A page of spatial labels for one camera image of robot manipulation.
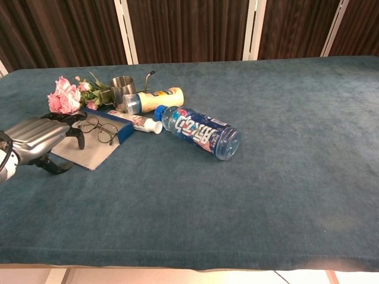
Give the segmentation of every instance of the blue plastic bottle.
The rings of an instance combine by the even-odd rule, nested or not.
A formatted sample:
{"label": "blue plastic bottle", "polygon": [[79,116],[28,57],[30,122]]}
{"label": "blue plastic bottle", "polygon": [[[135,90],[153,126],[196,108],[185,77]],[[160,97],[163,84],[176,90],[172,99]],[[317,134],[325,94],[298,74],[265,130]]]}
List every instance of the blue plastic bottle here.
{"label": "blue plastic bottle", "polygon": [[229,160],[241,142],[237,129],[193,109],[160,105],[155,110],[154,119],[161,121],[173,135],[201,147],[220,160]]}

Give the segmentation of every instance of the rose bouquet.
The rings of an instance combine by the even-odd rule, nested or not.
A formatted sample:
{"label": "rose bouquet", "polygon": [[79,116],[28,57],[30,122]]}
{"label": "rose bouquet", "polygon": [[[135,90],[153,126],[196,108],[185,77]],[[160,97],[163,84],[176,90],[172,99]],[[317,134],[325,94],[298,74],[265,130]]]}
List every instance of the rose bouquet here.
{"label": "rose bouquet", "polygon": [[101,83],[91,72],[95,81],[88,79],[75,79],[79,85],[71,85],[71,83],[63,76],[55,81],[55,92],[48,95],[49,109],[51,112],[61,114],[72,114],[82,107],[97,109],[104,104],[111,104],[113,95],[108,86]]}

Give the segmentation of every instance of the blue bottle cap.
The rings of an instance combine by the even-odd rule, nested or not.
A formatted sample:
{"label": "blue bottle cap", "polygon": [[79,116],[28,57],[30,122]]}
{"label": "blue bottle cap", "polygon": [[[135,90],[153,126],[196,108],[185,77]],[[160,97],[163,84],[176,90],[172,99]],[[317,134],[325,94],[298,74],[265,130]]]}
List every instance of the blue bottle cap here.
{"label": "blue bottle cap", "polygon": [[154,120],[155,121],[162,121],[162,115],[165,112],[167,107],[165,105],[159,105],[154,112]]}

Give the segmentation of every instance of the glasses frame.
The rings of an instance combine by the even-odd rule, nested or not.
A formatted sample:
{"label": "glasses frame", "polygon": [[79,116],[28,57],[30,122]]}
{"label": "glasses frame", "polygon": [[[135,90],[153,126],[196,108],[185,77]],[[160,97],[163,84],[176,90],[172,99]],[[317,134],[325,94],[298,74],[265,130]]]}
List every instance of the glasses frame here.
{"label": "glasses frame", "polygon": [[[94,125],[94,127],[93,127],[91,130],[89,130],[89,131],[83,131],[83,126],[85,125],[86,121],[87,121],[88,119],[92,119],[92,118],[95,118],[96,121],[97,121],[97,123]],[[112,125],[114,128],[116,128],[116,132],[113,133],[112,131],[107,130],[106,128],[104,128],[104,125],[107,125],[107,124]],[[78,128],[80,128],[80,129],[82,130],[83,133],[90,133],[90,132],[93,131],[94,129],[103,130],[104,132],[108,133],[108,134],[111,136],[111,138],[110,138],[107,142],[101,141],[100,138],[99,138],[100,131],[98,131],[98,134],[97,134],[97,140],[99,140],[100,143],[104,143],[104,144],[108,144],[108,143],[109,143],[110,146],[113,145],[113,139],[114,139],[114,137],[116,137],[116,135],[117,135],[117,133],[118,133],[118,128],[116,127],[116,125],[114,125],[114,124],[112,124],[112,123],[108,123],[108,122],[107,122],[107,123],[104,123],[104,124],[101,124],[101,123],[99,122],[99,119],[98,119],[96,116],[94,116],[94,115],[90,115],[90,116],[88,116],[87,119],[86,119],[85,121],[83,121],[82,123],[80,123],[80,124],[78,125]]]}

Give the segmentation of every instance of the brown curtain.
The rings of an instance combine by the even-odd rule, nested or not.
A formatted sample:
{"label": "brown curtain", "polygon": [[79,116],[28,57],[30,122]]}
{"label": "brown curtain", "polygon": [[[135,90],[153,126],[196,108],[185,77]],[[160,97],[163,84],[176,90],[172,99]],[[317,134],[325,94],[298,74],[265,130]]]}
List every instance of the brown curtain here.
{"label": "brown curtain", "polygon": [[320,56],[338,3],[267,0],[258,59]]}
{"label": "brown curtain", "polygon": [[350,0],[329,56],[379,56],[379,1]]}
{"label": "brown curtain", "polygon": [[140,63],[241,60],[248,0],[128,0]]}
{"label": "brown curtain", "polygon": [[1,0],[0,14],[10,72],[127,64],[113,0]]}

